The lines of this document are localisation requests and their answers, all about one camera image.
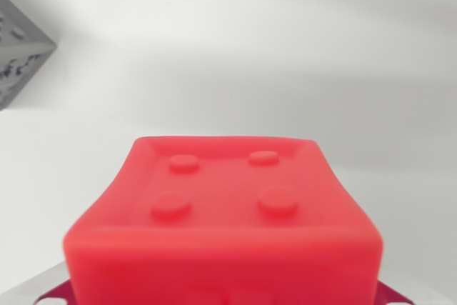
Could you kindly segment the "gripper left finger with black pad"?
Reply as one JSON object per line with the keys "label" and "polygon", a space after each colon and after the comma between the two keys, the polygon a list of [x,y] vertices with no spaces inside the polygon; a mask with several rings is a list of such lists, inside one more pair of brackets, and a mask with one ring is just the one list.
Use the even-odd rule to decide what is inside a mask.
{"label": "gripper left finger with black pad", "polygon": [[66,264],[61,262],[1,295],[1,304],[70,304],[69,281]]}

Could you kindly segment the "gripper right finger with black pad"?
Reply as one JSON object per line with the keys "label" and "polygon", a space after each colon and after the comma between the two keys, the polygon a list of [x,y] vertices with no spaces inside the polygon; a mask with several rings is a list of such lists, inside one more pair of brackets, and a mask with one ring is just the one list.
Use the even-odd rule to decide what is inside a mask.
{"label": "gripper right finger with black pad", "polygon": [[378,282],[374,304],[453,305],[444,295],[420,284],[388,285]]}

